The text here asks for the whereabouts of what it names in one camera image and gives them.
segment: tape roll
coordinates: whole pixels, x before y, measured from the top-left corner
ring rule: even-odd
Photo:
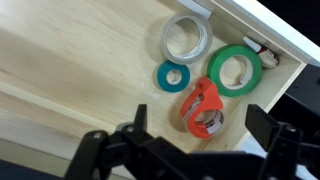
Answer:
[[[195,90],[182,104],[180,115],[190,133],[198,138],[209,138],[222,127],[224,122],[222,108],[223,103],[216,85],[205,76],[197,82]],[[215,113],[208,119],[198,121],[200,114],[207,111]]]
[[[167,78],[168,73],[176,72],[178,77],[170,82]],[[187,66],[174,64],[171,61],[163,62],[157,72],[159,86],[167,92],[179,92],[186,88],[190,81],[190,71]]]
[[[167,34],[171,26],[178,21],[183,19],[189,19],[193,21],[199,29],[200,38],[197,45],[189,52],[179,54],[179,53],[172,53],[168,49],[167,45]],[[211,26],[204,17],[197,13],[189,12],[189,13],[181,13],[173,16],[169,21],[165,24],[162,34],[161,34],[161,50],[163,54],[168,58],[170,61],[176,64],[190,64],[199,59],[201,59],[209,50],[212,44],[212,29]]]
[[[246,63],[246,72],[240,78],[240,84],[235,86],[224,85],[220,79],[220,70],[224,62],[233,56],[242,56]],[[252,91],[261,78],[260,57],[248,47],[242,45],[228,45],[215,52],[209,62],[207,74],[217,85],[219,94],[228,97],[237,97]]]

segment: green tape roll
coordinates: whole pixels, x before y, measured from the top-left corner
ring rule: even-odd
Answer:
[[[233,56],[243,56],[247,70],[240,80],[240,85],[226,86],[220,79],[220,70],[224,62]],[[227,97],[237,97],[252,91],[261,77],[260,57],[251,49],[242,45],[228,45],[213,54],[208,65],[209,78],[217,85],[219,94]]]

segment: wooden drawer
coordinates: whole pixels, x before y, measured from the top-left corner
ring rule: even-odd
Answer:
[[[118,124],[133,120],[138,104],[146,103],[153,136],[186,152],[236,148],[248,134],[247,105],[269,111],[306,62],[224,1],[200,3],[214,7],[209,19],[213,43],[205,58],[189,65],[188,87],[171,94],[157,87],[155,74],[165,60],[159,43],[165,22],[187,11],[176,1],[2,0],[0,121],[9,130],[1,137],[70,159],[87,131],[112,133]],[[227,44],[243,44],[245,35],[268,45],[280,56],[280,65],[263,71],[250,94],[222,97],[223,131],[197,139],[185,130],[180,106],[205,74],[212,53]]]

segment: teal tape roll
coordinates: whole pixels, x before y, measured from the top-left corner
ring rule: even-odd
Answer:
[[[220,69],[224,62],[233,56],[243,56],[247,70],[240,80],[240,85],[225,86],[220,79]],[[219,94],[228,97],[237,97],[252,91],[261,77],[260,57],[248,47],[242,45],[228,45],[215,52],[209,62],[207,73],[217,85]]]
[[[169,82],[167,74],[170,71],[176,71],[180,74],[175,82]],[[158,69],[157,73],[159,86],[168,92],[179,92],[186,88],[190,81],[190,71],[186,65],[178,65],[171,61],[165,61]]]

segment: orange tape dispenser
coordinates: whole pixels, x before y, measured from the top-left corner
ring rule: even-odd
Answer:
[[[223,103],[219,97],[217,86],[207,76],[204,76],[196,83],[195,90],[182,104],[180,115],[187,129],[194,136],[210,138],[223,125],[222,108]],[[210,111],[212,113],[209,116],[200,117]]]

